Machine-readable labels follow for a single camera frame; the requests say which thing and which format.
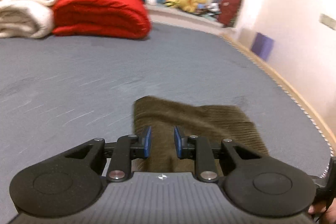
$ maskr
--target red folded blanket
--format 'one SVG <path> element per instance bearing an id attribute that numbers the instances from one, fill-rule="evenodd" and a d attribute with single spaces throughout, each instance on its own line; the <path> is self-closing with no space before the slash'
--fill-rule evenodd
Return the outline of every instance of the red folded blanket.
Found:
<path id="1" fill-rule="evenodd" d="M 53 34 L 144 38 L 151 30 L 141 0 L 59 0 Z"/>

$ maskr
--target olive green cloth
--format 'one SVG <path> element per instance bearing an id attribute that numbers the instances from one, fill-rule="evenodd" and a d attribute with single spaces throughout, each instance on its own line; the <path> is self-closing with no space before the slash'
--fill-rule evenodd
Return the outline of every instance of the olive green cloth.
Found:
<path id="1" fill-rule="evenodd" d="M 134 132 L 152 126 L 152 145 L 147 160 L 136 160 L 133 170 L 147 172 L 193 172 L 193 160 L 179 160 L 174 145 L 174 126 L 181 126 L 185 135 L 208 137 L 220 143 L 230 138 L 268 155 L 254 123 L 236 106 L 191 106 L 152 96 L 134 104 Z M 219 174 L 222 174 L 218 160 Z"/>

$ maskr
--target purple box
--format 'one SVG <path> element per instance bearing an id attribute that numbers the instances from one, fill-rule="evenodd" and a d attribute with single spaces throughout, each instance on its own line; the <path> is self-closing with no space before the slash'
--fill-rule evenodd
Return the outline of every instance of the purple box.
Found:
<path id="1" fill-rule="evenodd" d="M 269 54 L 272 51 L 273 44 L 273 39 L 258 32 L 251 47 L 251 51 L 263 60 L 267 61 Z"/>

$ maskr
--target wall outlet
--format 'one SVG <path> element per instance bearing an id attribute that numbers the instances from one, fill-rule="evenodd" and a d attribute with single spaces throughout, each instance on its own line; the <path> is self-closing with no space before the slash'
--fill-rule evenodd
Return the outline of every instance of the wall outlet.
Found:
<path id="1" fill-rule="evenodd" d="M 328 17 L 325 14 L 321 14 L 320 22 L 328 26 L 330 29 L 336 30 L 336 20 L 335 19 L 332 19 L 331 17 Z"/>

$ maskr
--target rope trim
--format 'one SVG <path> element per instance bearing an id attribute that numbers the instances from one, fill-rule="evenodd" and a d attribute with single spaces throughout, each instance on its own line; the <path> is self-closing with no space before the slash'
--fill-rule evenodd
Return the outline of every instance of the rope trim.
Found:
<path id="1" fill-rule="evenodd" d="M 215 35 L 217 37 L 222 38 L 231 47 L 235 48 L 238 52 L 240 52 L 241 54 L 243 54 L 248 60 L 250 60 L 258 68 L 260 68 L 262 71 L 264 71 L 279 87 L 281 87 L 281 89 L 298 105 L 298 107 L 303 111 L 304 114 L 306 114 L 306 116 L 309 118 L 309 120 L 313 123 L 313 125 L 316 127 L 316 129 L 318 130 L 318 132 L 321 134 L 321 136 L 324 138 L 324 140 L 328 144 L 329 149 L 330 149 L 330 156 L 331 157 L 334 156 L 334 150 L 332 149 L 331 144 L 329 143 L 329 141 L 327 140 L 327 138 L 324 136 L 323 132 L 321 131 L 320 127 L 316 124 L 315 120 L 309 115 L 309 113 L 307 111 L 305 111 L 305 109 L 303 108 L 303 106 L 289 93 L 288 90 L 286 90 L 275 78 L 273 78 L 272 75 L 270 75 L 269 73 L 267 73 L 267 71 L 264 70 L 263 65 L 257 63 L 252 58 L 250 58 L 249 56 L 247 56 L 247 54 L 244 51 L 242 51 L 241 49 L 239 49 L 230 40 L 228 40 L 227 38 L 223 37 L 222 35 L 219 35 L 219 34 L 216 34 L 216 33 L 210 32 L 210 31 L 200 30 L 200 29 L 197 29 L 197 28 L 184 27 L 184 26 L 181 26 L 181 25 L 178 25 L 178 24 L 166 23 L 166 22 L 162 22 L 162 21 L 158 21 L 158 20 L 151 20 L 151 22 L 152 23 L 160 23 L 160 24 L 170 25 L 170 26 L 174 26 L 174 27 L 185 28 L 185 29 L 190 29 L 190 30 L 195 30 L 195 31 L 200 31 L 200 32 L 204 32 L 204 33 L 209 33 L 209 34 L 212 34 L 212 35 Z M 329 170 L 329 164 L 328 164 L 328 166 L 326 167 L 326 169 L 324 170 L 323 174 L 320 177 L 321 178 L 326 177 L 328 170 Z"/>

